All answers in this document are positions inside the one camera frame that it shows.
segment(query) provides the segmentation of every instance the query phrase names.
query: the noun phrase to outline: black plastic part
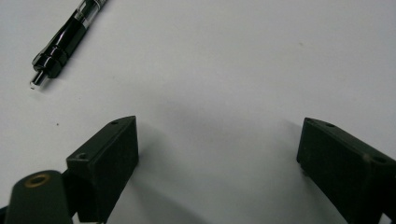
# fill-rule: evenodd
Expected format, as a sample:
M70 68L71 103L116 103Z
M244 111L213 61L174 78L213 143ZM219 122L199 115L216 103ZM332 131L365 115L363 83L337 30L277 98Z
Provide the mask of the black plastic part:
M135 117L108 123L66 161L71 212L81 222L106 222L138 163Z
M297 161L348 223L394 220L396 161L338 127L305 119Z
M12 190L6 223L72 223L61 174L43 171L20 180Z
M6 223L7 207L0 208L0 224Z
M60 74L87 31L74 15L33 59L33 68L37 72L42 71L48 78L56 78Z

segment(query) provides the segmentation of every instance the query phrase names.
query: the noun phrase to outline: pen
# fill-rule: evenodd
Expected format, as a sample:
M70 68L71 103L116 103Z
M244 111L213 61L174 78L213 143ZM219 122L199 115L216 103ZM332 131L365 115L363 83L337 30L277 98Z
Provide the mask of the pen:
M31 89L39 87L46 78L56 78L87 32L106 0L83 0L66 24L33 59L37 74L30 82Z

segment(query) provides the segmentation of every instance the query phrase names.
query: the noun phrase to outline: hole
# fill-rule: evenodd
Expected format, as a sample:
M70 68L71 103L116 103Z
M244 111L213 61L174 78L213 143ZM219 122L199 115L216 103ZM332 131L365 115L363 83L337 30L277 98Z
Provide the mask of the hole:
M77 154L76 158L85 160L85 159L87 159L87 153L79 153L79 154Z
M47 181L49 181L50 176L47 174L40 174L40 175L34 175L30 177L26 182L24 183L26 188L36 188L39 187L43 184L45 184Z
M31 182L32 184L39 184L39 183L43 182L44 180L46 180L46 177L44 177L44 176L38 176L38 177L35 177L35 178L33 178L32 180L30 180L30 182Z
M374 159L375 161L378 161L378 162L381 162L381 163L387 162L387 160L385 160L385 159L382 158L382 157L374 157L373 159Z

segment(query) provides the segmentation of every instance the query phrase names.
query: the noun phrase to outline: pen barrel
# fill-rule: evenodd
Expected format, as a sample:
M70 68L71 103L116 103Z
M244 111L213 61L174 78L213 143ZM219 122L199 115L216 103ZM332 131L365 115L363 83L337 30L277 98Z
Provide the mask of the pen barrel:
M66 65L78 43L87 32L87 28L75 18L77 11L51 39L49 44L35 56L33 68L44 71L49 78L55 78Z

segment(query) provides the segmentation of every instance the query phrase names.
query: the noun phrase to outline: white surface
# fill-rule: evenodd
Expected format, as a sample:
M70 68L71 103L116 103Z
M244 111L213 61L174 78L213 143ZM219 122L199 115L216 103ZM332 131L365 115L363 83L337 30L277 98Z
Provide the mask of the white surface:
M30 90L78 3L0 1L0 206L130 115L141 161L108 223L345 223L295 160L305 117L396 158L394 1L110 0Z

